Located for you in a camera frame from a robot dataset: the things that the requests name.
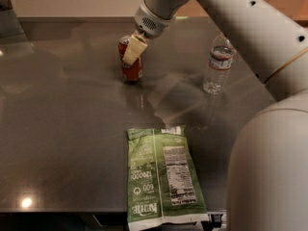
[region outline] nutrition facts label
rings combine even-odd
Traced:
[[[164,155],[172,205],[196,202],[184,146],[165,146]]]

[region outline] green snack bag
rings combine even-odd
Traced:
[[[130,231],[208,220],[184,129],[128,130]]]

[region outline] table surface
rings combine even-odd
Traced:
[[[30,50],[20,36],[0,40],[0,212],[126,212],[127,129],[182,124],[208,210],[225,209],[232,145],[274,101],[240,56],[223,94],[202,91],[219,33],[210,18],[172,21],[135,85],[123,84],[117,51],[132,19],[22,27]]]

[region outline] gray table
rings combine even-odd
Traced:
[[[179,124],[209,211],[225,209],[232,144],[273,100],[239,56],[222,95],[202,91],[211,19],[175,19],[150,41],[135,85],[122,83],[117,52],[132,18],[22,26],[33,53],[14,54],[18,37],[1,45],[11,54],[0,58],[1,213],[125,213],[126,130]]]

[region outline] water bottle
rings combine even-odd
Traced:
[[[203,90],[206,93],[221,93],[236,54],[236,49],[224,34],[220,34],[214,39],[203,80]]]

